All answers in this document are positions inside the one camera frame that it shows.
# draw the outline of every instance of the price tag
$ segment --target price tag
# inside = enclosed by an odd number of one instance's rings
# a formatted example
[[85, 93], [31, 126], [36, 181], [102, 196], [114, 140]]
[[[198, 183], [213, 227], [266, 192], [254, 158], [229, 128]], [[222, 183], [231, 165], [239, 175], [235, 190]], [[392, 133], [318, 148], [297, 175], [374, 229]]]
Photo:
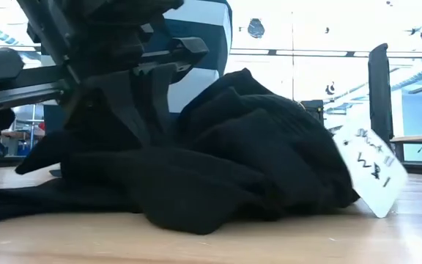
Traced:
[[377, 217], [386, 217], [408, 180], [403, 165], [367, 125], [350, 122], [333, 140], [348, 167], [353, 188]]

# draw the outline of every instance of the glass wall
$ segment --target glass wall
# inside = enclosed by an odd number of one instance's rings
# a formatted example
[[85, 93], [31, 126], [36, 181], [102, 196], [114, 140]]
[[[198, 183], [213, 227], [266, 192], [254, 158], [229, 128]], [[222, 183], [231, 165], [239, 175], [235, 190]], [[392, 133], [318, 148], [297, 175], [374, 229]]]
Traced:
[[[367, 56], [387, 43], [395, 136], [422, 135], [422, 1], [229, 3], [237, 18], [229, 71], [248, 67], [279, 95], [323, 100], [328, 128], [350, 117], [370, 122]], [[252, 18], [260, 37], [248, 32]], [[422, 145], [406, 146], [405, 158], [422, 161]]]
[[[24, 68], [41, 67], [40, 45], [35, 45], [26, 33], [27, 17], [17, 1], [0, 0], [0, 47], [11, 46], [19, 51]], [[16, 121], [7, 131], [2, 131], [0, 141], [8, 155], [25, 155], [43, 136], [43, 106], [19, 106], [13, 109]]]

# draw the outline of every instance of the white tag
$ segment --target white tag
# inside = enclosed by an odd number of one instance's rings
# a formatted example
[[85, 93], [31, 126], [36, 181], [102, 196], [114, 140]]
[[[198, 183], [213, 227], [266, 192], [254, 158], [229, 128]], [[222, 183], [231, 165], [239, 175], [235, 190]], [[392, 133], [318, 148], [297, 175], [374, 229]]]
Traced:
[[353, 188], [379, 218], [387, 216], [408, 181], [407, 171], [368, 125], [350, 122], [333, 137]]

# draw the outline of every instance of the wooden floor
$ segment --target wooden floor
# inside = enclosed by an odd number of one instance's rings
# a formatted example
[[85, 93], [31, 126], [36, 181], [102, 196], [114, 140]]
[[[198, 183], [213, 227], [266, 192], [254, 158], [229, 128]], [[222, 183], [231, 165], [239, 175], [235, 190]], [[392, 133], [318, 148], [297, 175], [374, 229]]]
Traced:
[[[0, 188], [49, 179], [0, 169]], [[208, 236], [160, 230], [142, 215], [63, 214], [0, 223], [0, 263], [420, 263], [422, 176], [410, 175], [390, 216], [362, 202], [342, 215], [227, 224]]]

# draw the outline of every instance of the black cloth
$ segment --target black cloth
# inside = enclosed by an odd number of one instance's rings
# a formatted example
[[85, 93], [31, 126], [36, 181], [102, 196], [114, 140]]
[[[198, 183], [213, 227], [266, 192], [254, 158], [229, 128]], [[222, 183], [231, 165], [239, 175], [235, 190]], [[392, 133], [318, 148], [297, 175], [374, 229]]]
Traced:
[[324, 213], [358, 198], [323, 125], [248, 70], [203, 91], [178, 116], [175, 130], [173, 145], [118, 151], [72, 131], [48, 135], [16, 172], [61, 161], [62, 177], [0, 190], [0, 221], [131, 212], [162, 228], [208, 234], [232, 219]]

